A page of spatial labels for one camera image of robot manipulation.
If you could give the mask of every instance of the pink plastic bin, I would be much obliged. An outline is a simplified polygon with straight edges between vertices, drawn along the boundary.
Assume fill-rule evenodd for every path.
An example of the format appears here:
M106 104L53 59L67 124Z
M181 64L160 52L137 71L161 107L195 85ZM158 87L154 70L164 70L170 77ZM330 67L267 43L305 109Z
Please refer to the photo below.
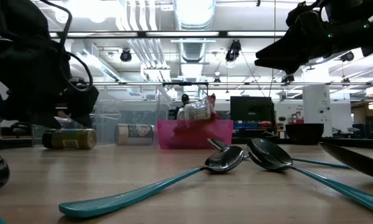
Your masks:
M208 138L231 144L233 121L158 121L157 129L162 149L212 149Z

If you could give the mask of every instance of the black bowl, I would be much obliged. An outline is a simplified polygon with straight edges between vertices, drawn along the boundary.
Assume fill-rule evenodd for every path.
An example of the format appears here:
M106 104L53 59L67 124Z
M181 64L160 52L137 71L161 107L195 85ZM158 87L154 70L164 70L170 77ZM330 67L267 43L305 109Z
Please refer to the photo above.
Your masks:
M318 144L323 134L323 124L286 124L286 134L295 144Z

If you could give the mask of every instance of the wooden table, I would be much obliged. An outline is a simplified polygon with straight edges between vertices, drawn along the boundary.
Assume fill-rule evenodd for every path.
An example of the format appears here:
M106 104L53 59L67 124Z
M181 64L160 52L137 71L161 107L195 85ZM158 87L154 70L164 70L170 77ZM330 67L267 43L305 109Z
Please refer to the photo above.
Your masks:
M282 146L293 157L335 160L319 146ZM356 150L373 157L373 150ZM203 171L145 201L92 220L72 220L58 204L143 187L200 166L214 150L101 146L90 151L0 150L11 169L0 190L8 223L373 223L373 212L294 170L264 171L252 161L224 175ZM353 170L296 162L373 194L373 178Z

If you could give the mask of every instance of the computer monitor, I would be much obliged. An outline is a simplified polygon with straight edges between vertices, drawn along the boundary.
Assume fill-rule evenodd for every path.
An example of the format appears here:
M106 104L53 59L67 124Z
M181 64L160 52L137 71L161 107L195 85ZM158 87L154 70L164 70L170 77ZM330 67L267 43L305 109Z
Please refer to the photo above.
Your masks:
M234 121L273 121L271 97L231 96L231 119Z

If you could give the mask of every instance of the ventilation duct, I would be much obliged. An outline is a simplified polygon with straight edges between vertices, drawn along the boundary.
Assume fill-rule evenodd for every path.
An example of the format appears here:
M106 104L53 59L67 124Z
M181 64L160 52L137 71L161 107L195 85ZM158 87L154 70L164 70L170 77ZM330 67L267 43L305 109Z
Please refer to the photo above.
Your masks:
M173 0L173 6L177 30L211 29L216 7L215 0ZM205 56L206 43L181 43L179 49L182 62L198 63ZM186 77L197 78L202 69L202 65L181 65L181 71Z

